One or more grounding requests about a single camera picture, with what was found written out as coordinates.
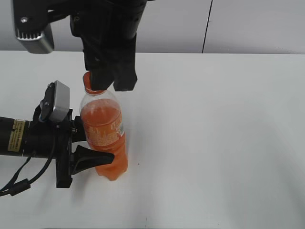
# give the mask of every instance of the bottle neck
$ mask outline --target bottle neck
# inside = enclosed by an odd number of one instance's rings
[[[97,96],[97,95],[101,95],[101,94],[104,94],[105,91],[87,91],[87,89],[85,88],[85,92],[86,94],[90,95],[90,96]]]
[[[90,72],[87,72],[83,76],[83,82],[84,82],[86,93],[89,95],[92,95],[92,96],[103,94],[105,92],[105,90],[94,91],[91,89],[90,75],[91,75]]]

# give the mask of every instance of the orange liquid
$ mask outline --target orange liquid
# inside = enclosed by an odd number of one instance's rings
[[[125,133],[120,128],[122,114],[119,104],[110,99],[92,101],[81,110],[81,119],[91,149],[115,156],[110,165],[96,167],[97,173],[109,180],[116,180],[126,172],[128,164]]]

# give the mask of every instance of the black cylindrical motor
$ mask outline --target black cylindrical motor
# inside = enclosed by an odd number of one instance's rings
[[[22,156],[30,121],[0,117],[0,154]]]
[[[30,121],[0,117],[0,155],[47,158],[51,131],[44,123],[37,123],[34,130],[31,125],[34,123]]]

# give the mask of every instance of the plastic bottle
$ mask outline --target plastic bottle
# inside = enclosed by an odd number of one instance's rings
[[[127,170],[125,133],[122,112],[115,96],[109,91],[93,91],[90,72],[84,77],[86,95],[81,102],[81,119],[91,149],[114,154],[110,165],[96,167],[100,176],[116,180]]]

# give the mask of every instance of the bottle label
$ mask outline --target bottle label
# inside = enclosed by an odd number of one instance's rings
[[[10,134],[10,141],[8,145],[8,151],[19,152],[23,131],[25,127],[25,121],[15,119],[12,132]]]
[[[107,125],[92,126],[84,123],[88,142],[94,146],[108,146],[118,141],[124,135],[122,114]]]

